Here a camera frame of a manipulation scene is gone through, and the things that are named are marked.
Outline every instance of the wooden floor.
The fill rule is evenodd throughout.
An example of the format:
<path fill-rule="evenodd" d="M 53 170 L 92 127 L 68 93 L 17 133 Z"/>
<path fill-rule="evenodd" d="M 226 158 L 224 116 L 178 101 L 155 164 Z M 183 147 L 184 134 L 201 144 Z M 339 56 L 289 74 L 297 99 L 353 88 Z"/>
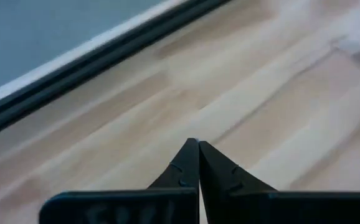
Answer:
<path fill-rule="evenodd" d="M 5 129 L 0 223 L 145 188 L 188 137 L 280 190 L 360 190 L 360 1 L 234 0 Z"/>

